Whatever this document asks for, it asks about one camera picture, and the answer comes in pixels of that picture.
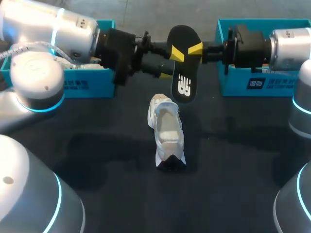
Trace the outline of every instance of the white cable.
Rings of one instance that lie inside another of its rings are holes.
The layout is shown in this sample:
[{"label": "white cable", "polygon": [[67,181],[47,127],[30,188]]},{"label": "white cable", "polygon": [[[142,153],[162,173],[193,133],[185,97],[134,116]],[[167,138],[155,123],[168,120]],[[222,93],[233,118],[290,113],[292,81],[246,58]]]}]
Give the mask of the white cable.
[{"label": "white cable", "polygon": [[25,43],[23,46],[17,48],[5,51],[3,53],[0,53],[0,60],[3,60],[5,58],[11,57],[16,54],[21,54],[23,52],[30,51],[32,49],[38,48],[38,46],[45,46],[49,49],[53,49],[55,52],[57,52],[59,55],[61,55],[63,58],[65,58],[67,61],[74,65],[82,65],[82,63],[76,62],[72,60],[67,54],[65,54],[64,51],[62,51],[60,48],[51,45],[50,43],[44,42],[44,41],[38,41],[38,42],[32,42],[32,43]]}]

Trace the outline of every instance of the black insole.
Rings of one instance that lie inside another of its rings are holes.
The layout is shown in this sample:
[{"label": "black insole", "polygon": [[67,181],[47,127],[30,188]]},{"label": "black insole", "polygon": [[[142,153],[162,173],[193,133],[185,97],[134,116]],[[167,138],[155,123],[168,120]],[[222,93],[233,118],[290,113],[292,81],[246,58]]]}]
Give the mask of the black insole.
[{"label": "black insole", "polygon": [[172,78],[172,95],[177,102],[189,103],[194,100],[197,89],[197,71],[201,55],[189,55],[188,49],[201,43],[198,34],[189,26],[179,25],[171,29],[167,46],[174,46],[184,55],[184,62],[175,62]]}]

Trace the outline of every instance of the sneaker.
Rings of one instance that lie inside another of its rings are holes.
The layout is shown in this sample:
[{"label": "sneaker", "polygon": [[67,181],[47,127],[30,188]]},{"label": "sneaker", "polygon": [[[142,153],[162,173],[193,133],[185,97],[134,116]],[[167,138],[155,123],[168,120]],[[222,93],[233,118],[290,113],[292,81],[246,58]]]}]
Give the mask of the sneaker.
[{"label": "sneaker", "polygon": [[156,94],[150,102],[148,125],[155,130],[155,165],[163,170],[185,168],[184,133],[178,105],[163,94]]}]

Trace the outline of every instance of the blue box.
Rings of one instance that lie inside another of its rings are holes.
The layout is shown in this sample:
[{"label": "blue box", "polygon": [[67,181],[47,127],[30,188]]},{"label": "blue box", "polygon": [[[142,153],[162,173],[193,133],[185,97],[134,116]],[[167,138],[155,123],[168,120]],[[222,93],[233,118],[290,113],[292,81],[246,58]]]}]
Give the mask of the blue box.
[{"label": "blue box", "polygon": [[[115,28],[114,20],[99,20],[101,29]],[[4,60],[1,73],[8,86],[11,59]],[[114,72],[110,69],[65,69],[65,98],[112,98],[115,86],[112,83]]]},{"label": "blue box", "polygon": [[[219,19],[215,42],[223,43],[229,27],[240,24],[246,25],[249,31],[262,31],[265,38],[275,29],[311,27],[309,19]],[[298,78],[298,71],[271,72],[268,67],[262,68],[266,73],[251,73],[249,68],[230,66],[228,75],[224,75],[222,62],[217,63],[217,68],[223,96],[291,97]]]}]

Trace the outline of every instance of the black tablecloth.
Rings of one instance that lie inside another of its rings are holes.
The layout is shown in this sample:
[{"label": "black tablecloth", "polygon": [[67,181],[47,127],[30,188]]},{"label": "black tablecloth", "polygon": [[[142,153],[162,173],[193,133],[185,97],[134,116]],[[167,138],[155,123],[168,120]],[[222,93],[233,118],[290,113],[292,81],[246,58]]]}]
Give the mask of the black tablecloth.
[{"label": "black tablecloth", "polygon": [[[149,56],[150,61],[159,59]],[[86,233],[274,233],[272,207],[306,161],[287,126],[289,98],[224,98],[215,64],[180,105],[187,170],[156,170],[150,99],[171,80],[130,78],[114,99],[65,100],[53,119],[12,135],[79,194]]]}]

